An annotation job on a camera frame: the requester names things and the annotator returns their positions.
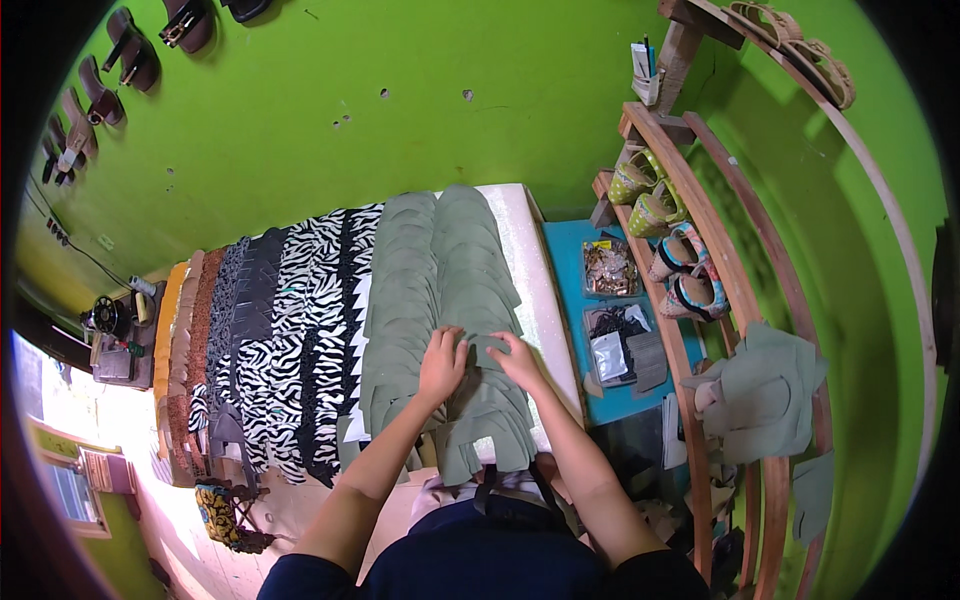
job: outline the electrical outlet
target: electrical outlet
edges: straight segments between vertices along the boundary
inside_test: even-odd
[[[57,219],[50,217],[47,219],[47,230],[60,241],[60,245],[67,247],[70,245],[70,237],[63,230],[63,225],[57,222]]]

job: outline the sandal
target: sandal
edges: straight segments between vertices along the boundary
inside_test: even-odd
[[[80,61],[77,69],[80,83],[84,87],[87,98],[90,99],[90,109],[86,112],[86,119],[90,125],[100,125],[107,121],[108,125],[116,127],[123,119],[123,105],[117,93],[106,87],[100,81],[100,72],[97,71],[97,60],[88,54]]]
[[[57,144],[57,148],[60,149],[60,153],[66,151],[66,132],[63,130],[63,124],[60,122],[60,116],[56,113],[50,115],[50,119],[47,121],[47,131],[50,133],[51,139],[54,143]],[[86,164],[86,155],[84,153],[79,153],[76,160],[74,160],[74,166],[78,169],[83,169]],[[67,174],[70,179],[73,179],[73,169]]]
[[[93,132],[93,125],[86,119],[86,111],[80,106],[77,90],[72,85],[63,91],[60,105],[63,112],[66,112],[66,118],[70,120],[70,133],[65,139],[66,147],[57,163],[57,168],[66,173],[74,167],[80,168],[78,158],[81,154],[87,159],[97,154],[97,136]]]
[[[621,162],[613,170],[607,198],[613,204],[630,204],[641,192],[649,192],[663,178],[663,169],[649,148]]]
[[[246,23],[270,8],[273,2],[274,0],[220,0],[220,6],[229,6],[233,20]]]
[[[213,37],[213,17],[207,0],[163,0],[170,22],[160,32],[163,43],[193,54]]]
[[[850,70],[830,55],[829,46],[819,39],[793,40],[782,48],[795,67],[837,108],[849,108],[856,99]]]
[[[660,301],[660,314],[667,319],[693,319],[712,323],[730,310],[723,283],[712,262],[702,268],[707,277],[678,275]]]
[[[634,237],[663,236],[670,225],[686,219],[686,206],[670,178],[663,178],[649,194],[640,194],[627,222]]]
[[[40,177],[40,181],[46,185],[50,182],[50,177],[53,175],[54,167],[57,166],[57,161],[60,157],[57,155],[57,151],[54,150],[54,143],[49,135],[44,135],[43,139],[40,140],[40,150],[43,152],[45,159],[43,163],[43,175]]]
[[[104,72],[109,73],[120,59],[123,66],[120,85],[132,85],[140,91],[150,89],[159,77],[160,61],[154,45],[133,24],[133,15],[127,7],[120,7],[110,16],[107,34],[113,42],[113,49],[104,60]]]
[[[675,273],[693,273],[693,270],[710,260],[707,246],[693,226],[684,221],[677,224],[657,244],[654,260],[647,270],[651,281],[664,281]]]
[[[730,2],[723,12],[774,48],[785,46],[791,40],[804,39],[804,32],[797,21],[787,12],[774,11],[772,6],[759,2]]]

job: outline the orange fabric piece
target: orange fabric piece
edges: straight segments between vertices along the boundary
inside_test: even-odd
[[[163,300],[160,301],[160,310],[156,316],[156,341],[154,342],[155,408],[160,405],[160,399],[167,395],[167,384],[170,379],[171,328],[177,315],[177,298],[180,297],[180,287],[183,285],[186,268],[187,263],[181,262],[170,270],[170,275],[167,277],[167,289],[163,292]]]

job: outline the electric cord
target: electric cord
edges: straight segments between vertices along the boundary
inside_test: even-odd
[[[41,189],[39,183],[36,182],[36,177],[34,177],[33,173],[30,174],[30,180],[34,183],[34,187],[36,187],[36,191],[40,194],[40,198],[43,199],[43,203],[46,204],[47,208],[50,209],[50,216],[52,216],[58,223],[62,223],[62,221],[60,220],[60,217],[57,216],[57,213],[54,212],[54,208],[50,205],[50,202],[47,200],[46,194],[43,193],[43,189]],[[34,206],[36,206],[36,209],[40,211],[40,214],[43,214],[43,210],[40,208],[40,205],[36,203],[36,200],[34,199],[33,195],[31,195],[30,192],[27,191],[26,189],[24,191],[27,193],[27,197],[30,198],[30,201],[34,203]],[[124,281],[118,274],[114,273],[113,271],[105,267],[103,263],[101,263],[99,260],[97,260],[96,258],[91,256],[89,253],[79,248],[76,244],[74,244],[70,240],[69,237],[66,238],[66,243],[70,248],[74,249],[80,254],[83,254],[84,256],[89,258],[93,262],[93,264],[100,267],[100,270],[103,271],[105,274],[107,274],[107,276],[110,279],[112,279],[114,283],[117,283],[121,287],[126,288],[130,291],[135,291],[127,281]]]

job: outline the colorful patterned shoe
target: colorful patterned shoe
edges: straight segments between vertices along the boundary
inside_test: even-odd
[[[660,313],[667,319],[712,323],[730,310],[713,261],[708,259],[697,270],[703,270],[708,277],[678,275],[667,288],[666,296],[660,302]]]
[[[630,204],[641,192],[649,192],[663,177],[654,153],[644,148],[627,162],[616,165],[607,198],[614,204]]]
[[[675,223],[686,219],[686,206],[670,178],[663,178],[649,194],[640,194],[627,229],[634,237],[662,237]]]
[[[647,273],[653,281],[664,281],[674,273],[693,273],[693,270],[709,260],[709,252],[700,234],[687,221],[678,223],[657,244],[654,261]]]

